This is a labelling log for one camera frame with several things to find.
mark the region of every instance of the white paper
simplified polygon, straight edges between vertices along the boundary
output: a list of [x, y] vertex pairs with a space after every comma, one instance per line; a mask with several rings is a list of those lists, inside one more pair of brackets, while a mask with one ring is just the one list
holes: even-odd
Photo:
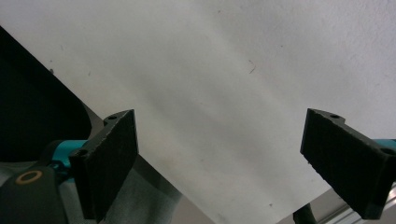
[[216, 223], [276, 223], [329, 186], [308, 107], [396, 133], [392, 1], [0, 2], [0, 24]]

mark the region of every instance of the black machine part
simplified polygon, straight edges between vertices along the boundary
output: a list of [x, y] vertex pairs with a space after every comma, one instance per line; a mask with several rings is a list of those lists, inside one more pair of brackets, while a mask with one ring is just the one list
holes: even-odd
[[83, 103], [0, 27], [0, 161], [37, 161], [57, 139], [87, 139]]
[[295, 211], [293, 213], [293, 220], [295, 224], [317, 224], [311, 210], [311, 204], [306, 204], [299, 210]]
[[12, 176], [0, 188], [0, 223], [66, 224], [56, 174], [45, 166]]
[[[115, 200], [138, 153], [133, 110], [108, 117], [105, 125], [69, 156], [84, 217], [98, 222]], [[58, 191], [61, 178], [49, 167], [60, 142], [50, 143], [40, 161], [1, 186], [0, 223], [68, 222]]]
[[345, 125], [338, 115], [308, 109], [301, 153], [363, 219], [380, 219], [396, 178], [396, 153]]
[[84, 217], [102, 220], [138, 153], [134, 111], [105, 119], [105, 128], [70, 156]]

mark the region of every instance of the screw hole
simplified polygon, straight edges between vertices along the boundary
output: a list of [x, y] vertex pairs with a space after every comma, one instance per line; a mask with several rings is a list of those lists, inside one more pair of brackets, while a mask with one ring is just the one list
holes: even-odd
[[88, 153], [88, 150], [82, 149], [82, 150], [78, 151], [76, 155], [77, 156], [84, 156], [87, 153]]
[[380, 149], [383, 153], [386, 153], [390, 156], [395, 156], [396, 155], [396, 151], [390, 149], [390, 148], [381, 148]]

